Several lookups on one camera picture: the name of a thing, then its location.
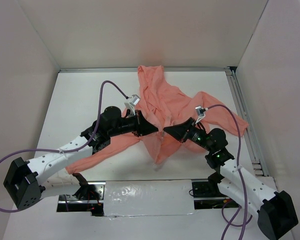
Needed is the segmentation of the pink jacket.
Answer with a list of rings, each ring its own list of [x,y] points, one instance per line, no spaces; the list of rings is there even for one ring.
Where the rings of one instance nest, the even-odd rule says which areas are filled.
[[[139,141],[143,141],[154,162],[161,164],[182,146],[172,136],[164,133],[163,128],[181,124],[189,118],[197,118],[195,107],[198,106],[213,106],[201,121],[206,130],[210,129],[209,125],[218,125],[232,135],[242,136],[249,126],[240,116],[232,117],[221,101],[204,91],[197,92],[194,97],[187,96],[177,86],[169,84],[164,71],[160,69],[139,71],[137,74],[140,93],[137,109],[141,110],[146,120],[155,125],[159,132],[144,137],[136,137],[132,133],[114,136],[106,148],[67,166],[65,169],[68,174],[90,169]]]

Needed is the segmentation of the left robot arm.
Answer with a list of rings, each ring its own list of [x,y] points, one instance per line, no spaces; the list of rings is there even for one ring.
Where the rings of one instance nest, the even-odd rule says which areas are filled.
[[[143,137],[158,132],[158,128],[146,120],[140,110],[127,111],[122,116],[116,106],[107,107],[98,119],[74,140],[41,157],[14,159],[3,185],[16,208],[25,210],[40,201],[47,191],[44,183],[49,177],[77,160],[95,154],[111,144],[111,138],[127,133]]]

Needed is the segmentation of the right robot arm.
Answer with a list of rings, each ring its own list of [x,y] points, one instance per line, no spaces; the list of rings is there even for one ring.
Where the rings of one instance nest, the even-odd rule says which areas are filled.
[[[226,133],[220,128],[210,132],[195,126],[195,120],[163,130],[181,143],[191,141],[205,149],[205,159],[215,170],[208,184],[213,196],[221,194],[240,205],[247,216],[256,219],[258,228],[269,240],[278,240],[298,225],[299,220],[291,196],[265,185],[235,160],[226,148]]]

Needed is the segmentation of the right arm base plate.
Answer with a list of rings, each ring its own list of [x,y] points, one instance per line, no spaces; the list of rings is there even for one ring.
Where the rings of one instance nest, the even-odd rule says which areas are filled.
[[[237,208],[239,205],[219,192],[217,185],[208,179],[193,180],[192,189],[188,191],[193,197],[195,210]]]

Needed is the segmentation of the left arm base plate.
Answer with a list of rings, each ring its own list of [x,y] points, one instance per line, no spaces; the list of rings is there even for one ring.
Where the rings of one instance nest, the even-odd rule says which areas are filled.
[[[80,187],[74,194],[59,195],[56,212],[87,212],[94,217],[103,217],[105,186],[105,181],[91,181],[87,186]]]

